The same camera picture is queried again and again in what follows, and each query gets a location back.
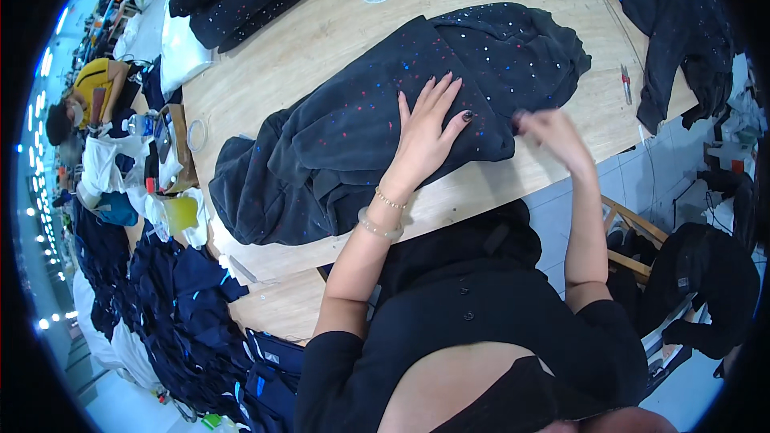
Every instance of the black shirt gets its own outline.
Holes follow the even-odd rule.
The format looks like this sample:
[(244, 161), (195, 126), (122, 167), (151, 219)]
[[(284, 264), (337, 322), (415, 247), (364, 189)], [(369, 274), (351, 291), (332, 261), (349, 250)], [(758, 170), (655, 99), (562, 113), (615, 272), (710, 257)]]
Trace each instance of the black shirt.
[[(297, 431), (376, 431), (412, 364), (434, 351), (476, 342), (530, 349), (557, 381), (606, 409), (642, 399), (644, 349), (614, 301), (596, 301), (573, 314), (542, 274), (512, 271), (510, 262), (498, 260), (468, 261), (430, 276), (444, 279), (390, 298), (375, 314), (366, 341), (326, 332), (308, 343)], [(468, 409), (478, 409), (485, 396)]]

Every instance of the woman's left hand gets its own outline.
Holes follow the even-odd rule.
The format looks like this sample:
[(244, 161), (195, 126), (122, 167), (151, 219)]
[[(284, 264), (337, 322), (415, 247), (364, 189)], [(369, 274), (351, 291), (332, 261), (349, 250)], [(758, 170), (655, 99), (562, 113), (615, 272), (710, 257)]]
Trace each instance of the woman's left hand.
[(414, 110), (409, 112), (407, 97), (398, 92), (401, 137), (393, 162), (380, 181), (380, 190), (396, 202), (406, 202), (409, 195), (447, 159), (454, 140), (473, 119), (470, 111), (459, 112), (442, 132), (441, 123), (457, 92), (461, 77), (452, 81), (447, 72), (438, 83), (431, 77), (420, 92)]

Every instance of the face mask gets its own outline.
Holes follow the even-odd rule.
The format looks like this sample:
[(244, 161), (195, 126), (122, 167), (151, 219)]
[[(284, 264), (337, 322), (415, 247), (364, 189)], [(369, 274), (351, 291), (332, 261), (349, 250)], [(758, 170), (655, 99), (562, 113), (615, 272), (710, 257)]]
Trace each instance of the face mask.
[(83, 111), (83, 108), (80, 107), (80, 104), (77, 102), (70, 104), (70, 107), (72, 108), (72, 112), (75, 113), (75, 119), (72, 120), (72, 124), (74, 124), (75, 127), (78, 127), (80, 123), (82, 123), (83, 121), (85, 112)]

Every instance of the yellow shirt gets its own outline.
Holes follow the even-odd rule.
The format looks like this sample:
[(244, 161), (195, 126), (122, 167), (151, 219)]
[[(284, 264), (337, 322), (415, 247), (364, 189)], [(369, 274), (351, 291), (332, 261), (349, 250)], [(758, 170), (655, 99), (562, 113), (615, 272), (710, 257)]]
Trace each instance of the yellow shirt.
[(104, 96), (104, 102), (101, 103), (101, 111), (99, 111), (99, 120), (104, 116), (104, 109), (107, 106), (109, 95), (112, 92), (112, 81), (107, 77), (107, 67), (109, 65), (109, 59), (102, 57), (101, 59), (94, 59), (93, 61), (85, 64), (78, 73), (78, 78), (75, 79), (75, 85), (73, 88), (83, 94), (87, 107), (85, 108), (85, 114), (83, 120), (78, 124), (78, 129), (85, 129), (85, 126), (89, 123), (91, 118), (91, 101), (93, 101), (94, 89), (104, 87), (107, 92)]

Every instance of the person in yellow shirt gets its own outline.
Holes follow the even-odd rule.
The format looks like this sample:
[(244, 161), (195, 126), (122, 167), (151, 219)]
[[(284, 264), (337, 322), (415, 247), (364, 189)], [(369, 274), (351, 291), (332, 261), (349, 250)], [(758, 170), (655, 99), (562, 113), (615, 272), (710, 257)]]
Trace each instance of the person in yellow shirt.
[[(49, 109), (45, 132), (51, 145), (60, 145), (72, 133), (73, 127), (85, 129), (91, 119), (98, 118), (100, 123), (112, 120), (112, 112), (121, 96), (130, 68), (128, 63), (111, 61), (106, 57), (85, 64), (61, 101)], [(101, 110), (96, 111), (97, 115), (91, 117), (93, 92), (99, 87), (106, 89), (105, 100), (101, 104)]]

